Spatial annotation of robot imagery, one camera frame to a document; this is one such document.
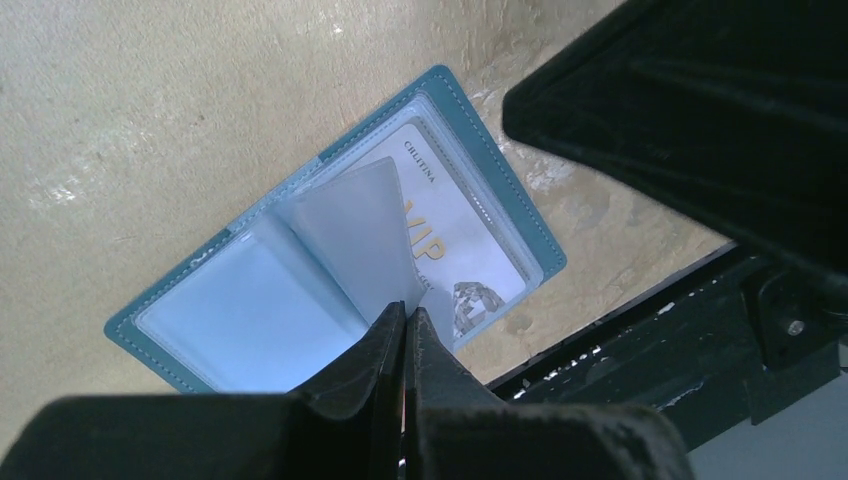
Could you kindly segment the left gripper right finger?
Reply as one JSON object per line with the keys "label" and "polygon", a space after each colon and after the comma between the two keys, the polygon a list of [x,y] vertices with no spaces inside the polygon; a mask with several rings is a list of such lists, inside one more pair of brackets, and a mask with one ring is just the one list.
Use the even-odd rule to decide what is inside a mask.
{"label": "left gripper right finger", "polygon": [[406,331],[408,479],[690,479],[686,446],[637,405],[509,404],[442,344],[419,307]]}

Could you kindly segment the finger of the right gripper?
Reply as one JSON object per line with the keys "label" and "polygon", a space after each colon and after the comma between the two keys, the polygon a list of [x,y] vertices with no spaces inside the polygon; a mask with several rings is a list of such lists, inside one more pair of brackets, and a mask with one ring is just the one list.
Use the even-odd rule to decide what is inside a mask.
{"label": "finger of the right gripper", "polygon": [[502,126],[847,288],[843,1],[627,1],[513,87]]}

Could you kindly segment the white VIP card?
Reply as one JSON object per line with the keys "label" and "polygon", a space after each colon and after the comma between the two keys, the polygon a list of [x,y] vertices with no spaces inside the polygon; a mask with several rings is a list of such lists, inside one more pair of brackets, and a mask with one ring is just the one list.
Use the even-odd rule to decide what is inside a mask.
{"label": "white VIP card", "polygon": [[462,342],[521,294],[527,282],[469,203],[414,123],[406,123],[360,159],[390,157],[401,184],[419,273],[452,295],[453,338]]}

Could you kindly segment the blue card holder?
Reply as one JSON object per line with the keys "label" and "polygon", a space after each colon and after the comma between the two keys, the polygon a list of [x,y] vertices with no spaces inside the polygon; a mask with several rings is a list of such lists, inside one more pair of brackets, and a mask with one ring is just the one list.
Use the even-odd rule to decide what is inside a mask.
{"label": "blue card holder", "polygon": [[[394,160],[360,159],[414,123],[527,282],[462,342],[452,295],[412,252]],[[179,391],[287,392],[361,340],[384,308],[426,309],[449,351],[567,258],[453,73],[430,68],[115,314],[107,338]]]}

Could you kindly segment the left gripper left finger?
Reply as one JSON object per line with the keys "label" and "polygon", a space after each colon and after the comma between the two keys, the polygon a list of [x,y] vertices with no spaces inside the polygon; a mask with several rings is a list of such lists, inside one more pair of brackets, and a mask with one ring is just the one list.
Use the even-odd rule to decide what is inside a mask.
{"label": "left gripper left finger", "polygon": [[406,312],[285,394],[76,396],[53,401],[1,462],[5,479],[394,478]]}

